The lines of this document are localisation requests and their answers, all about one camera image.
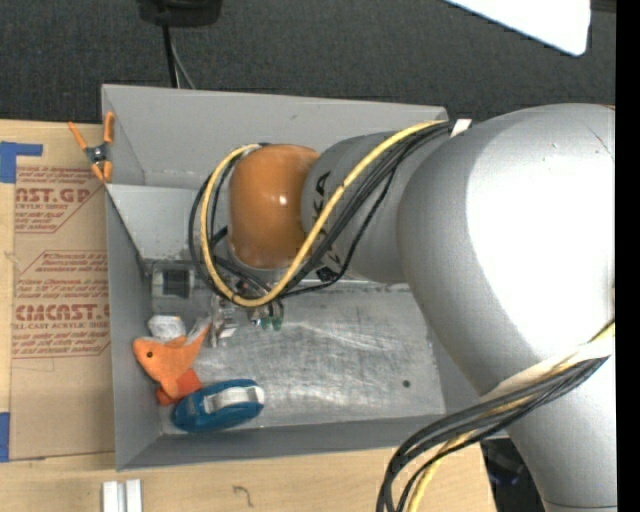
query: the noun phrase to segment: small white object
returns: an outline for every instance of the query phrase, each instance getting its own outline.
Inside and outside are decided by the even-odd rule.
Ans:
[[[151,335],[160,341],[170,341],[187,334],[187,328],[179,316],[153,315],[147,326]]]
[[[456,124],[453,125],[453,130],[451,130],[451,137],[449,138],[452,139],[456,135],[461,134],[462,132],[467,130],[469,126],[471,126],[471,119],[458,119],[456,121]]]
[[[102,512],[142,512],[140,479],[102,484]]]
[[[264,404],[264,390],[260,386],[227,388],[224,391],[208,396],[204,400],[204,409],[207,414],[211,414],[230,405],[245,402]]]
[[[445,0],[573,56],[587,49],[590,0]]]

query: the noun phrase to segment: orange gripper cap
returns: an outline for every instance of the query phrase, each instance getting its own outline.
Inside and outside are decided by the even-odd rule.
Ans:
[[[304,146],[274,144],[238,162],[229,183],[229,246],[236,258],[259,269],[291,263],[305,238],[302,186],[319,157]]]

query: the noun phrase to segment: scratched metal surface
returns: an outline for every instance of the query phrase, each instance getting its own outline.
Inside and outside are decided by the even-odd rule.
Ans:
[[[195,309],[206,309],[206,296]],[[181,304],[156,301],[154,310]],[[445,412],[427,327],[406,285],[339,283],[285,307],[281,331],[241,325],[226,343],[203,346],[194,364],[205,385],[245,377],[265,389],[262,414],[241,428]],[[180,433],[170,411],[161,411],[163,432]]]

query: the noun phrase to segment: wooden surface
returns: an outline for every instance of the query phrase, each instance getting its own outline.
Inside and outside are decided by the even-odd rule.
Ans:
[[[2,140],[31,142],[54,125],[2,121],[0,126]],[[44,157],[55,160],[58,151],[51,144]],[[14,186],[0,184],[0,412],[10,405],[13,198]],[[140,478],[145,512],[373,511],[392,453],[381,449],[125,473],[114,470],[111,452],[13,461],[0,464],[0,510],[98,511],[103,482]],[[445,460],[427,489],[422,510],[495,512],[479,446]]]

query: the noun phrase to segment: blue tape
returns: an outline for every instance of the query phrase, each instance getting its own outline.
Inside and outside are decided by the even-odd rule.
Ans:
[[[16,182],[16,157],[42,156],[42,144],[0,142],[0,183]]]
[[[0,412],[0,462],[9,461],[9,413]]]

